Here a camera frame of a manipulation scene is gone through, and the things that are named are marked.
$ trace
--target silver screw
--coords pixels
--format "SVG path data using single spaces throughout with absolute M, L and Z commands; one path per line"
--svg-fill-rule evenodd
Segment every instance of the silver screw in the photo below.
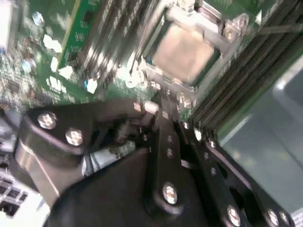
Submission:
M 169 114 L 168 114 L 166 111 L 162 111 L 162 116 L 163 116 L 165 119 L 168 119 L 168 118 L 169 118 Z
M 172 138 L 171 138 L 171 136 L 168 136 L 168 137 L 167 137 L 167 141 L 168 141 L 169 143 L 172 143 Z
M 287 224 L 289 225 L 289 219 L 287 217 L 287 215 L 284 213 L 284 212 L 280 212 L 280 216 L 281 216 L 281 219 Z
M 207 152 L 204 153 L 204 159 L 208 160 L 208 153 Z
M 225 37 L 229 40 L 233 38 L 233 32 L 231 30 L 226 30 L 225 31 Z
M 212 175 L 215 176 L 216 175 L 216 169 L 212 167 L 211 169 Z
M 239 216 L 237 210 L 236 210 L 233 206 L 229 205 L 229 206 L 227 207 L 227 214 L 228 214 L 229 220 L 230 220 L 235 226 L 239 227 L 239 226 L 241 225 L 240 216 Z
M 171 184 L 166 182 L 163 186 L 163 197 L 169 204 L 176 204 L 178 201 L 177 190 Z
M 68 129 L 65 134 L 66 140 L 69 144 L 79 146 L 83 143 L 83 134 L 78 129 Z
M 200 142 L 202 139 L 202 133 L 198 129 L 194 129 L 194 133 L 195 133 L 196 139 Z
M 240 20 L 239 20 L 239 26 L 240 27 L 244 27 L 246 25 L 246 19 L 245 18 L 241 18 Z
M 184 125 L 184 128 L 189 129 L 189 124 L 187 122 L 184 122 L 183 125 Z
M 210 141 L 210 146 L 211 146 L 212 148 L 215 148 L 215 147 L 216 147 L 216 144 L 215 144 L 213 141 Z
M 141 105 L 139 103 L 134 103 L 134 109 L 138 112 L 141 112 L 142 109 L 141 109 Z
M 169 158 L 173 158 L 173 153 L 172 153 L 172 150 L 170 148 L 167 149 L 167 157 Z
M 33 13 L 33 21 L 34 21 L 34 24 L 37 25 L 37 26 L 43 26 L 44 25 L 43 16 L 39 12 Z
M 279 220 L 278 220 L 278 217 L 277 217 L 276 213 L 273 210 L 268 210 L 268 215 L 269 215 L 270 221 L 275 226 L 278 226 L 279 225 Z
M 53 113 L 43 113 L 38 116 L 39 125 L 44 129 L 53 129 L 56 127 L 56 115 Z

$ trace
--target expansion slot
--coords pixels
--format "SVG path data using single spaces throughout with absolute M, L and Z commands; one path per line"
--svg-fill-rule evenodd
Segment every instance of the expansion slot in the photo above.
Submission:
M 302 9 L 302 2 L 299 0 L 284 1 L 264 26 L 299 23 Z M 277 67 L 276 61 L 279 60 L 281 65 L 282 58 L 285 59 L 283 53 L 300 41 L 300 34 L 262 35 L 253 38 L 200 102 L 193 114 L 194 123 L 219 129 L 228 119 L 229 113 L 234 113 L 245 102 L 244 97 L 248 100 L 245 94 L 253 93 L 253 90 L 256 92 L 264 83 L 271 81 L 271 69 Z

